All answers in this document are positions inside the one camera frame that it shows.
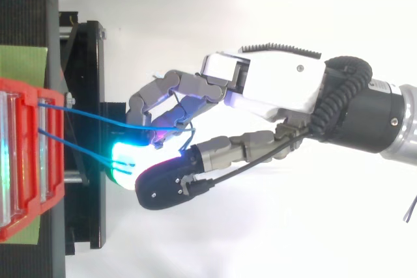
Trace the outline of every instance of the blue light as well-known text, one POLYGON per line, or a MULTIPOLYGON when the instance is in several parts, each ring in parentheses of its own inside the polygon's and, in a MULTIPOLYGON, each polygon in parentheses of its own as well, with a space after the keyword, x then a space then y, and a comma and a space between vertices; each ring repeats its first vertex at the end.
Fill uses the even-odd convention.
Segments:
POLYGON ((114 168, 131 172, 131 174, 124 174, 115 170, 112 170, 111 174, 118 185, 128 190, 135 190, 136 178, 138 178, 144 170, 165 160, 176 158, 177 156, 180 156, 177 148, 173 149, 165 147, 157 150, 152 145, 137 146, 118 142, 115 143, 111 149, 112 160, 134 164, 134 167, 113 163, 114 168))

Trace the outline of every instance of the white wall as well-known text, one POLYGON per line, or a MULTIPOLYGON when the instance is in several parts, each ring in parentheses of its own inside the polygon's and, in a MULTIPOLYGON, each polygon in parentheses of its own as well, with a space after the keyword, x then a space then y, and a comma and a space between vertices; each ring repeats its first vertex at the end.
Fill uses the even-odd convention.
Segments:
MULTIPOLYGON (((61 10, 108 30, 107 101, 127 101, 155 72, 197 72, 207 53, 263 42, 354 55, 377 79, 417 85, 416 0, 61 0, 61 10)), ((222 106, 195 126, 196 142, 273 128, 222 106)), ((402 222, 416 169, 379 156, 305 142, 161 212, 114 184, 107 193, 107 244, 78 245, 68 278, 417 275, 417 216, 402 222)))

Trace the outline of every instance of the robotic finger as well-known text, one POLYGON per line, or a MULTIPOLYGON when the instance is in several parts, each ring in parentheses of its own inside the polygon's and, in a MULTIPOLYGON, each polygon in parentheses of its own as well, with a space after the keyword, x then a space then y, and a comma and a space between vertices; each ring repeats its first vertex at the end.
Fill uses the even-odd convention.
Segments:
POLYGON ((198 180, 196 175, 224 169, 238 161, 246 161, 252 167, 255 161, 281 160, 300 146, 305 134, 305 130, 278 124, 275 133, 259 131, 236 137, 220 136, 193 145, 181 157, 154 165, 141 173, 136 180, 137 199, 149 210, 187 202, 238 174, 239 170, 214 180, 198 180))
MULTIPOLYGON (((225 97, 226 87, 210 84, 206 78, 177 70, 157 78, 129 99, 127 123, 161 128, 185 128, 190 121, 218 104, 225 97), (152 120, 152 108, 167 100, 173 93, 185 97, 171 110, 152 120)), ((150 134, 150 144, 162 148, 175 130, 158 130, 150 134)))

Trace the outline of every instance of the red plastic bin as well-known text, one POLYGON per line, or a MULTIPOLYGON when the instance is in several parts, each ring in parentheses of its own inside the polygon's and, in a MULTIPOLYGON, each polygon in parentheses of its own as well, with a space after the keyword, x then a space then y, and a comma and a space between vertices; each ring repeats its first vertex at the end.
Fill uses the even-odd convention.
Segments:
POLYGON ((2 102, 3 112, 15 113, 16 123, 11 120, 0 121, 4 130, 8 131, 8 149, 10 154, 10 174, 2 170, 3 193, 10 189, 10 223, 0 228, 0 241, 5 241, 21 229, 28 226, 40 213, 38 167, 38 130, 37 100, 38 94, 34 87, 21 81, 0 79, 0 92, 7 94, 7 104, 2 102))
POLYGON ((21 81, 0 79, 0 242, 24 229, 64 196, 63 145, 38 134, 39 118, 43 117, 44 130, 63 138, 64 115, 38 107, 39 102, 62 106, 64 97, 21 81), (43 162, 42 142, 47 147, 43 162), (43 172, 46 193, 41 192, 41 163, 47 164, 43 172))
MULTIPOLYGON (((64 96, 57 91, 49 89, 37 89, 38 102, 43 100, 51 105, 64 106, 64 96)), ((61 139, 64 138, 64 112, 55 109, 39 107, 38 114, 42 111, 47 114, 46 131, 61 139)), ((46 201, 40 204, 40 212, 44 213, 55 206, 65 193, 64 186, 64 146, 57 141, 48 138, 48 188, 46 201)))

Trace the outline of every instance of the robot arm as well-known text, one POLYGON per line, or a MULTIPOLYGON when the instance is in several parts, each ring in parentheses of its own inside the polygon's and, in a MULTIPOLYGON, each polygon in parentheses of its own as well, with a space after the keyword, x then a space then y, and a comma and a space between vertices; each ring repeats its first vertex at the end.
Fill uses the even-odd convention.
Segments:
MULTIPOLYGON (((220 101, 282 121, 275 132, 213 138, 147 169, 136 180, 139 203, 157 210, 186 202, 258 163, 286 157, 306 137, 417 164, 417 89, 371 80, 370 66, 357 58, 325 63, 319 58, 275 44, 243 47, 207 56, 196 76, 170 71, 134 94, 127 115, 131 124, 186 127, 220 101), (149 110, 172 92, 186 96, 152 121, 149 110), (215 180, 196 179, 235 161, 248 164, 215 180)), ((157 131, 149 140, 160 148, 174 134, 157 131)))

